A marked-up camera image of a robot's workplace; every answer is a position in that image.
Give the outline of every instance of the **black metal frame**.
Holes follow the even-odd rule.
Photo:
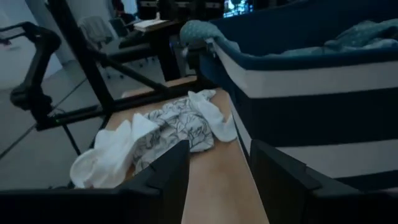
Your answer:
[[[194,82],[171,87],[153,82],[133,69],[110,59],[105,54],[90,49],[72,16],[66,0],[48,0],[47,8],[53,15],[55,22],[58,24],[72,52],[75,54],[76,59],[79,61],[87,80],[99,100],[99,105],[89,106],[63,114],[49,115],[53,110],[53,106],[51,105],[52,100],[49,96],[43,94],[41,83],[50,56],[59,48],[61,41],[51,30],[37,27],[29,22],[0,29],[0,32],[4,32],[16,27],[23,28],[25,33],[17,36],[26,36],[35,44],[37,49],[24,82],[12,91],[11,101],[23,110],[30,110],[37,122],[36,129],[38,131],[63,126],[77,154],[80,154],[80,151],[77,148],[72,134],[68,131],[67,124],[97,116],[105,115],[106,118],[109,118],[115,112],[177,98],[186,95],[187,91],[200,91],[204,88],[216,87],[203,77],[198,77]],[[17,36],[9,37],[8,40],[16,38]],[[96,62],[109,65],[130,78],[151,87],[154,91],[114,100],[101,77]]]

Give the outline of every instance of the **floor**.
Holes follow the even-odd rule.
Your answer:
[[[128,66],[155,82],[164,83],[158,60],[132,62]],[[126,90],[144,86],[129,77],[119,78],[119,73],[112,68],[102,70],[103,77],[106,77],[106,72],[111,75],[111,79],[104,80],[113,98],[120,98]],[[57,105],[57,113],[98,103],[77,62],[66,64],[46,79],[42,88],[46,95],[52,97],[52,104]],[[62,128],[36,131],[29,111],[11,104],[10,92],[0,91],[0,190],[47,189],[68,184],[69,168],[76,159],[76,153],[67,135]],[[88,149],[101,122],[101,118],[93,118],[68,125],[81,151]]]

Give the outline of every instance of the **table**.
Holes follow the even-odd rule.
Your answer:
[[[180,32],[184,22],[170,22],[167,26],[160,27],[156,30],[144,32],[150,46],[157,55],[160,66],[162,67],[165,81],[171,81],[181,78],[180,70],[178,69],[177,60],[174,52],[170,47],[169,38],[171,35],[177,35]]]
[[[196,77],[182,78],[168,82],[167,85],[178,85],[194,79]],[[123,94],[123,97],[147,91],[150,89],[129,91]],[[228,94],[221,89],[216,89],[216,91],[211,102],[218,106],[227,118],[230,114]],[[144,114],[159,109],[166,102],[168,101],[115,113],[109,119],[106,129],[114,130],[125,119],[131,121],[134,113]],[[133,171],[132,167],[127,176],[130,177]],[[225,143],[215,139],[213,149],[191,156],[190,177],[182,223],[269,223],[237,140]]]

